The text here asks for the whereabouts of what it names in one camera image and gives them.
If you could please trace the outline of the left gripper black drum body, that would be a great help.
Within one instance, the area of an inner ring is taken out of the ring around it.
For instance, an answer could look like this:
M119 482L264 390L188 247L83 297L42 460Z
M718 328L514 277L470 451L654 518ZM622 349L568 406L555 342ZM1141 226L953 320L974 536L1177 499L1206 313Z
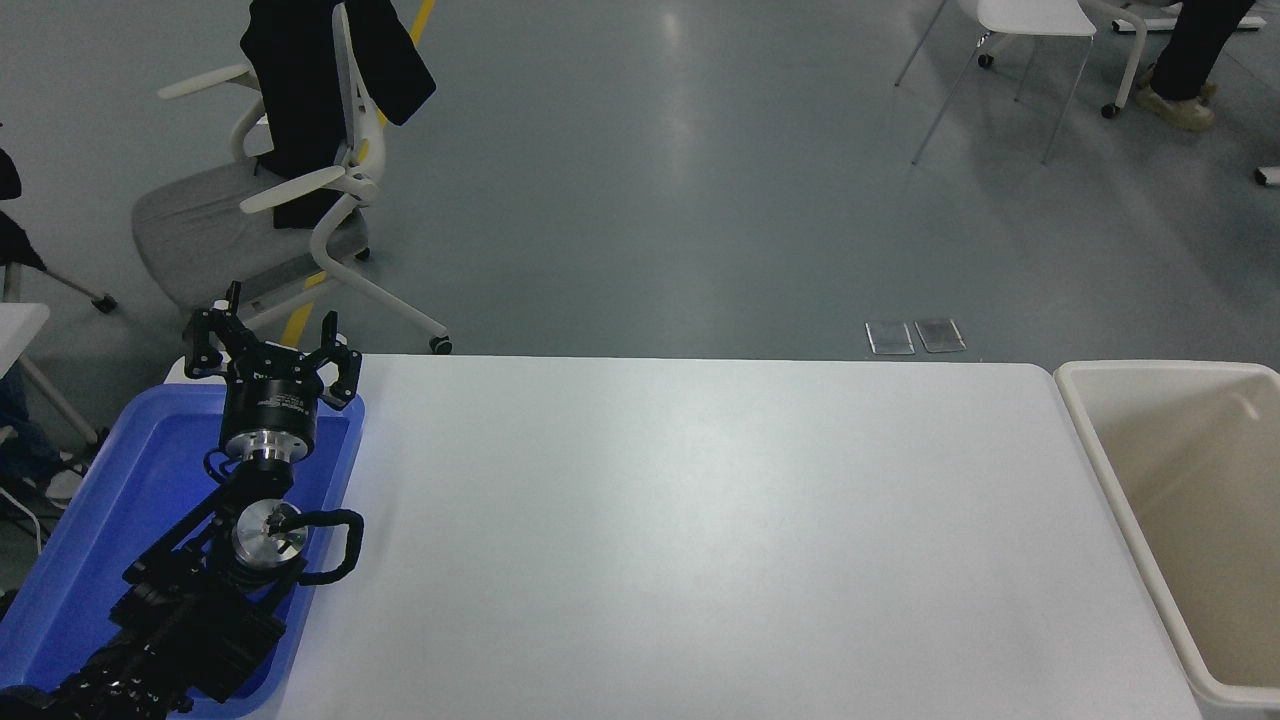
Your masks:
M323 392L317 369L296 348L265 345L233 355L225 370L221 437L257 430L312 437Z

